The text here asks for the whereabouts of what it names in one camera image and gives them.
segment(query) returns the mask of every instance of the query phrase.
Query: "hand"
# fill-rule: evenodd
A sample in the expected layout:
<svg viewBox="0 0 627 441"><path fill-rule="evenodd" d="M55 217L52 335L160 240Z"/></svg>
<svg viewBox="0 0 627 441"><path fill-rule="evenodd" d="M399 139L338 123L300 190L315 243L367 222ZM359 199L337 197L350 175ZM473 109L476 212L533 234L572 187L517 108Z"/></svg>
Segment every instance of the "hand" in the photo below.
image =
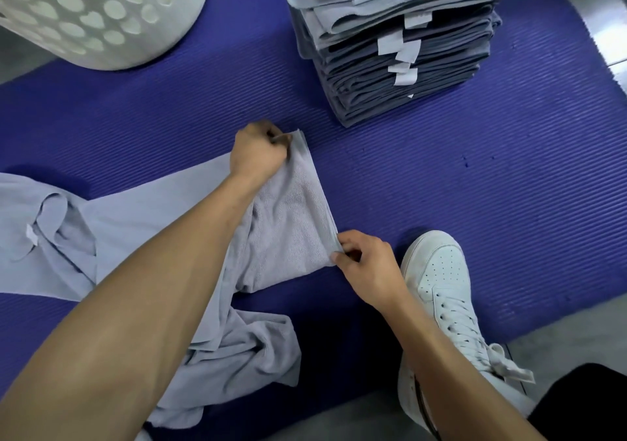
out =
<svg viewBox="0 0 627 441"><path fill-rule="evenodd" d="M350 256L333 253L331 258L366 303L384 312L399 297L411 297L389 243L356 230L337 238Z"/></svg>
<svg viewBox="0 0 627 441"><path fill-rule="evenodd" d="M292 135L283 134L269 120L252 122L235 136L231 175L243 177L259 190L287 158Z"/></svg>

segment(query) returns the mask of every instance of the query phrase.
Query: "ribbed mat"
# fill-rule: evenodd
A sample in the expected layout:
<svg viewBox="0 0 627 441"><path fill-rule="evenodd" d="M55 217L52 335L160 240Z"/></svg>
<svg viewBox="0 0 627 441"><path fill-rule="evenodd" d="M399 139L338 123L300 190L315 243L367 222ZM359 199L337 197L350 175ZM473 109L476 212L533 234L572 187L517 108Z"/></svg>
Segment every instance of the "ribbed mat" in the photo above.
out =
<svg viewBox="0 0 627 441"><path fill-rule="evenodd" d="M475 78L347 130L298 57L285 0L208 0L158 63L57 61L0 87L0 169L94 198L229 151L249 120L301 128L339 228L399 248L421 228L449 231L484 334L506 341L627 292L627 99L567 0L497 9L504 25ZM293 318L299 387L156 439L262 437L396 376L396 342L336 269L234 306ZM70 307L0 296L2 391Z"/></svg>

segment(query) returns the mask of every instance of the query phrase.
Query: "tiled floor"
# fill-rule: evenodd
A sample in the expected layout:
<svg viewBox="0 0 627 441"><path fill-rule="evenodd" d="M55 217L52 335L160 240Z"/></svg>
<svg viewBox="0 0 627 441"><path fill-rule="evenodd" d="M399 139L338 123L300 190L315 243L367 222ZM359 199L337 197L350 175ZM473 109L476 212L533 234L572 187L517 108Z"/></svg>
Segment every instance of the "tiled floor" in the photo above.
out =
<svg viewBox="0 0 627 441"><path fill-rule="evenodd" d="M607 65L627 93L626 0L571 0L589 28ZM0 27L0 83L53 59ZM627 373L627 336L624 334L627 295L582 311L509 344L519 365L536 373L537 385L527 385L538 399L551 383L573 367L597 361ZM271 441L327 441L349 438L368 441L405 441L430 436L405 417L393 392L377 392L321 413L275 434Z"/></svg>

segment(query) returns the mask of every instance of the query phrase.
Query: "white plastic basket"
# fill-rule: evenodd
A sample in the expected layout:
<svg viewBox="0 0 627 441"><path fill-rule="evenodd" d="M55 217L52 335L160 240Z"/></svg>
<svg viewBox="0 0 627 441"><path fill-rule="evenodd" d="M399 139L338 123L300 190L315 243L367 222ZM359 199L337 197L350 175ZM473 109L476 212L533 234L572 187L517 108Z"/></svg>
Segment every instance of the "white plastic basket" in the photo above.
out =
<svg viewBox="0 0 627 441"><path fill-rule="evenodd" d="M205 0L0 0L0 25L86 68L119 70L170 49Z"/></svg>

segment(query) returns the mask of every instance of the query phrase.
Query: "person's left hand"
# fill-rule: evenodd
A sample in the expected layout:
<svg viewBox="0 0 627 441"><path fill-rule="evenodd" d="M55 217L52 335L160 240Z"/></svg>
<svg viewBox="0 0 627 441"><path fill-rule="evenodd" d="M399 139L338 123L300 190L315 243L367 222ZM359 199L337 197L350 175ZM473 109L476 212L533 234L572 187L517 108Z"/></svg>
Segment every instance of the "person's left hand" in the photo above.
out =
<svg viewBox="0 0 627 441"><path fill-rule="evenodd" d="M231 151L231 175L260 189L287 158L292 135L264 119L238 131Z"/></svg>

